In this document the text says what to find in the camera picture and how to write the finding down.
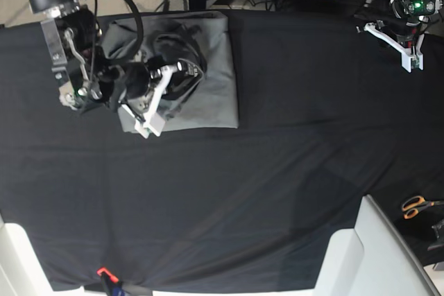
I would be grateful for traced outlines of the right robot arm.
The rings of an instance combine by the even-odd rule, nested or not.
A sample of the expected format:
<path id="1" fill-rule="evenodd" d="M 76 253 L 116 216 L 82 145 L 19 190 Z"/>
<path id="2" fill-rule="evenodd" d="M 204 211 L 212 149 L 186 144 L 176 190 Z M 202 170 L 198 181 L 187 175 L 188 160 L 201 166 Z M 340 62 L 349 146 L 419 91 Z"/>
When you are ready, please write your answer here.
<path id="1" fill-rule="evenodd" d="M 101 45 L 97 11 L 80 0 L 29 0 L 41 23 L 62 105 L 84 112 L 99 105 L 123 111 L 146 127 L 159 115 L 174 118 L 204 78 L 207 62 L 190 29 L 177 26 L 145 35 L 137 6 L 135 40 L 119 57 Z"/>

